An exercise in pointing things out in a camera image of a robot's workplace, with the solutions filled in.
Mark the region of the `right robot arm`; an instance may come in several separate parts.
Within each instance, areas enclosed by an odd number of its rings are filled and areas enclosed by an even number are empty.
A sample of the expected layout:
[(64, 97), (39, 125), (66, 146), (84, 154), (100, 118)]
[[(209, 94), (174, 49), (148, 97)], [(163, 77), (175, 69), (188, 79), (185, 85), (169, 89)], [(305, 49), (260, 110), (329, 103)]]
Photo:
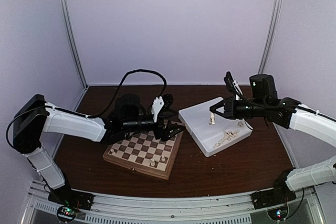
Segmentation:
[[(293, 98), (278, 98), (273, 76), (250, 76), (251, 99), (244, 97), (230, 72), (226, 72), (224, 82), (232, 97), (212, 105), (209, 109), (212, 113), (229, 120), (263, 118), (284, 129), (304, 132), (335, 146), (335, 119)], [(290, 191), (329, 182), (335, 182), (335, 157), (283, 172), (275, 181), (275, 188), (269, 192), (269, 199), (279, 204), (289, 196)]]

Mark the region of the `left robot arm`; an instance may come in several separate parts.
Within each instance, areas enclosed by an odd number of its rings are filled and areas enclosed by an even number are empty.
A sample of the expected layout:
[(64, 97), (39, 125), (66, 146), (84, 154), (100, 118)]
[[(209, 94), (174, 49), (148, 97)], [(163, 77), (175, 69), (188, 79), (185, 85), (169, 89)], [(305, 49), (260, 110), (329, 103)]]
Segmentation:
[(60, 133), (85, 138), (96, 143), (114, 144), (131, 133), (152, 131), (164, 142), (184, 131), (185, 126), (167, 121), (162, 115), (173, 103), (171, 94), (156, 97), (150, 112), (132, 93), (117, 98), (107, 118), (59, 108), (46, 102), (41, 94), (34, 95), (14, 116), (7, 129), (13, 131), (8, 145), (23, 154), (49, 186), (54, 197), (64, 205), (76, 200), (66, 175), (44, 149), (42, 133)]

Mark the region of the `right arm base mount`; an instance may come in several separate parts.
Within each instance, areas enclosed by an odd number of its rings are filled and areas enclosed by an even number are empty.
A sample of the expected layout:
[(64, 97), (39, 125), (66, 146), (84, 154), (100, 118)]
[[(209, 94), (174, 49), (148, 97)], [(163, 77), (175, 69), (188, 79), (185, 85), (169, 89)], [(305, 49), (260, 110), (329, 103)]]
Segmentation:
[(271, 189), (264, 191), (258, 190), (251, 194), (255, 209), (285, 204), (288, 201), (296, 199), (295, 192), (291, 191), (286, 184), (287, 176), (291, 171), (292, 169), (283, 171), (274, 181)]

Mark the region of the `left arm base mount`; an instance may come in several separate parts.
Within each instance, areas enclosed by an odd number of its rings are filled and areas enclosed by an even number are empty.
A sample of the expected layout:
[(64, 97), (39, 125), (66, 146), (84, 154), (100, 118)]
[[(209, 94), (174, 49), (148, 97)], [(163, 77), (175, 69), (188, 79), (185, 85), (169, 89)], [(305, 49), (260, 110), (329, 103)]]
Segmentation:
[(94, 195), (91, 193), (73, 190), (68, 179), (65, 177), (65, 184), (60, 188), (49, 188), (48, 200), (61, 205), (74, 208), (90, 210), (93, 204)]

